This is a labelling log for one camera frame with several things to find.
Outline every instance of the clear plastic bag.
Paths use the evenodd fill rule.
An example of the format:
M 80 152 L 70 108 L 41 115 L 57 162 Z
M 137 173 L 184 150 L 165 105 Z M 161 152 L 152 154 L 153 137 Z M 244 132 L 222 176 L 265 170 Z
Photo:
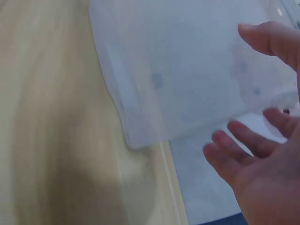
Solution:
M 297 28 L 293 0 L 90 0 L 107 89 L 140 148 L 233 116 L 298 101 L 296 74 L 255 52 L 239 23 Z

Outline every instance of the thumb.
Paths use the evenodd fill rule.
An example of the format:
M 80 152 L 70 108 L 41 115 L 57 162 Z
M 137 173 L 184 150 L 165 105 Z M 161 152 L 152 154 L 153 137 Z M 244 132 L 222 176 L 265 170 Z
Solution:
M 300 32 L 277 22 L 265 22 L 258 26 L 240 24 L 241 38 L 254 50 L 277 56 L 297 71 L 300 51 Z

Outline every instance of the wooden surface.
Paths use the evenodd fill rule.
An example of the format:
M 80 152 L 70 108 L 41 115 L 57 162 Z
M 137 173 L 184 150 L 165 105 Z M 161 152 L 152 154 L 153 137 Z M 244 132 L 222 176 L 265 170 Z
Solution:
M 187 224 L 169 145 L 124 143 L 87 0 L 0 0 L 0 224 Z

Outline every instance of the finger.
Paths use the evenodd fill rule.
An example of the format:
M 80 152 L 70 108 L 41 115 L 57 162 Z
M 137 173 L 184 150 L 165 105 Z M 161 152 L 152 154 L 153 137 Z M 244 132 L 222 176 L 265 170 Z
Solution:
M 219 176 L 232 187 L 236 175 L 241 170 L 241 165 L 212 143 L 204 146 L 203 153 Z
M 279 146 L 279 143 L 260 136 L 238 121 L 229 122 L 227 128 L 256 157 L 268 157 Z
M 297 71 L 300 49 L 300 33 L 277 22 L 265 22 L 258 26 L 240 24 L 242 39 L 254 50 L 266 55 L 278 56 Z
M 246 153 L 230 136 L 224 131 L 217 131 L 212 135 L 213 142 L 229 157 L 241 165 L 249 165 L 255 162 L 255 158 Z
M 263 115 L 272 124 L 276 127 L 280 133 L 286 137 L 290 138 L 298 121 L 298 117 L 292 117 L 285 113 L 281 113 L 278 109 L 272 108 L 267 109 L 263 112 Z

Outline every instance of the hand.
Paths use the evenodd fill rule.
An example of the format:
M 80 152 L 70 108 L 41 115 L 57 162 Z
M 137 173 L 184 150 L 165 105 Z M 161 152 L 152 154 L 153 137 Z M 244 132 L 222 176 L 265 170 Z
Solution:
M 300 87 L 300 33 L 279 23 L 239 25 L 240 36 L 256 51 L 277 56 L 297 73 Z M 207 161 L 232 187 L 250 225 L 300 224 L 300 118 L 277 109 L 264 111 L 266 119 L 288 141 L 270 141 L 237 121 L 229 131 L 253 153 L 243 151 L 223 131 L 203 149 Z

